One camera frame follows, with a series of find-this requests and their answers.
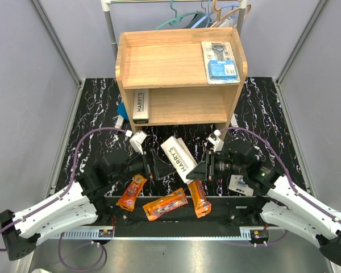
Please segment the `white Harry's box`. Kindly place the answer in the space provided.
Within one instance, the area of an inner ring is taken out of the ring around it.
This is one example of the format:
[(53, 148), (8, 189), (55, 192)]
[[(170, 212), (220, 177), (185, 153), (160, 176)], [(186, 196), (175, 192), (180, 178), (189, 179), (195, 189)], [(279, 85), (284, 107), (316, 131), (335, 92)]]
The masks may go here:
[(189, 149), (187, 148), (185, 142), (183, 141), (182, 138), (177, 138), (177, 141), (179, 142), (179, 144), (182, 146), (182, 148), (184, 149), (184, 151), (188, 154), (188, 156), (190, 158), (193, 158), (193, 155), (190, 153)]
[(174, 136), (169, 137), (161, 145), (161, 148), (176, 169), (182, 181), (186, 184), (190, 184), (192, 180), (187, 179), (186, 175), (197, 166), (196, 160), (188, 156)]
[(148, 89), (136, 89), (134, 91), (134, 107), (132, 120), (135, 124), (148, 123), (149, 121)]

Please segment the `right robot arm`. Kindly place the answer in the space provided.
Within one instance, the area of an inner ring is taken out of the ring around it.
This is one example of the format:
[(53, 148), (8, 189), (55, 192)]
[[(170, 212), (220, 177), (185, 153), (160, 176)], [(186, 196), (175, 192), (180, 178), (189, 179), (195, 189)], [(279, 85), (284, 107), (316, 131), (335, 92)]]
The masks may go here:
[(252, 225), (279, 226), (308, 240), (329, 261), (341, 266), (341, 212), (327, 206), (288, 180), (277, 167), (246, 153), (208, 150), (188, 179), (212, 181), (240, 176), (253, 190), (255, 203), (247, 208)]

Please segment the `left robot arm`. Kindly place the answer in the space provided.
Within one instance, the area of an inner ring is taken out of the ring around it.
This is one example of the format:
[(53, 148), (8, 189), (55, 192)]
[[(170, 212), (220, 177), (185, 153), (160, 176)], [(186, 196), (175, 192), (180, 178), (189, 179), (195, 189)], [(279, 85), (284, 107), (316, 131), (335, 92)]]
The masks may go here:
[(106, 154), (72, 185), (42, 202), (19, 212), (0, 213), (4, 251), (10, 261), (18, 260), (54, 235), (83, 225), (105, 225), (112, 215), (105, 194), (114, 182), (135, 175), (157, 181), (175, 171), (154, 150), (131, 158), (117, 159)]

